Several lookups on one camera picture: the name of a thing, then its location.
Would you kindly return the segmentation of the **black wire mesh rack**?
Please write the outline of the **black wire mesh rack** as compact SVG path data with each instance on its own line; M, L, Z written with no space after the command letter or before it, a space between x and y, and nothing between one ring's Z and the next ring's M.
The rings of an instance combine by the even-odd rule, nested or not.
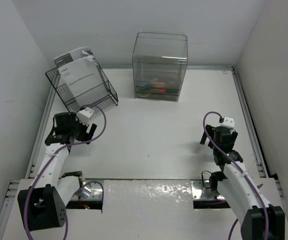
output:
M108 77L104 73L95 56L94 62L98 64L97 69L100 74L102 83L77 97L74 97L69 90L67 84L59 73L59 67L55 66L55 68L45 73L59 99L62 101L63 105L69 112L76 113L85 106L89 105L96 105L102 109L105 109L110 106L117 106L119 104L117 92L110 83Z

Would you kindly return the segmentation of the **white instruction sheet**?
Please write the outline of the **white instruction sheet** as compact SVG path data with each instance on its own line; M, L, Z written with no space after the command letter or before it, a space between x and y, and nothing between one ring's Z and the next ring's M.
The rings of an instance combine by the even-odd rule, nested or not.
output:
M93 55L67 63L58 71L74 97L100 85L102 78L98 71L98 64Z

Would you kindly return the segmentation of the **clear plastic drawer cabinet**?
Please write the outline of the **clear plastic drawer cabinet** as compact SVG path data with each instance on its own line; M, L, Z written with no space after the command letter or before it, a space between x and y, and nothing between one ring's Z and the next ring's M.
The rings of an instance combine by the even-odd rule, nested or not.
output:
M135 97L177 102L188 60L186 34L163 31L138 32L132 54Z

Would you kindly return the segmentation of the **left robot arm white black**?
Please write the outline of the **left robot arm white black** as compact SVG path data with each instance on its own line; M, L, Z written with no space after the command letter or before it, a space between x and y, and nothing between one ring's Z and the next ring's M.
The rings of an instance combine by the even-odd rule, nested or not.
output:
M63 164L75 142L88 142L97 125L91 123L94 110L87 107L77 113L54 115L46 137L43 161L28 189L21 190L17 202L25 230L32 232L62 227L66 206L74 192L82 186L82 172L61 173Z

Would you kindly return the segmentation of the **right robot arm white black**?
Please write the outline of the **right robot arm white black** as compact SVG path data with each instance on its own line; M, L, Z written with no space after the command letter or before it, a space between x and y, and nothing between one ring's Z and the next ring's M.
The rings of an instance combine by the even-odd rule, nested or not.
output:
M205 125L200 144L208 141L219 171L209 177L209 188L221 194L240 224L244 240L284 240L285 212L274 206L259 190L234 150L238 133L230 126Z

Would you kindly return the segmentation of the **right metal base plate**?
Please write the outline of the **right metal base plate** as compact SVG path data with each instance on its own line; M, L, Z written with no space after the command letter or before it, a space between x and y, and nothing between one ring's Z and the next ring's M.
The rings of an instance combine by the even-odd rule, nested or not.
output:
M192 198L195 201L225 201L217 191L211 191L208 179L191 181Z

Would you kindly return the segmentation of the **metal base plate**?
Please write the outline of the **metal base plate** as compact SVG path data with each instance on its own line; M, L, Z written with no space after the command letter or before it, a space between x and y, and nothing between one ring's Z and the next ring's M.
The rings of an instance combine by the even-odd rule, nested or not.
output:
M82 189L78 189L71 200L101 201L104 195L103 179L85 179L82 181Z
M192 198L195 201L225 201L217 191L211 191L208 179L191 181Z

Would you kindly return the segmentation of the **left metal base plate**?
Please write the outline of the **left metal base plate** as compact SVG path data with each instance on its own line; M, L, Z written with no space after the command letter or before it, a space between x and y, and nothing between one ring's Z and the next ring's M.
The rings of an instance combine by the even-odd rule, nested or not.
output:
M82 189L78 189L71 200L101 201L104 195L103 179L85 179L82 181Z

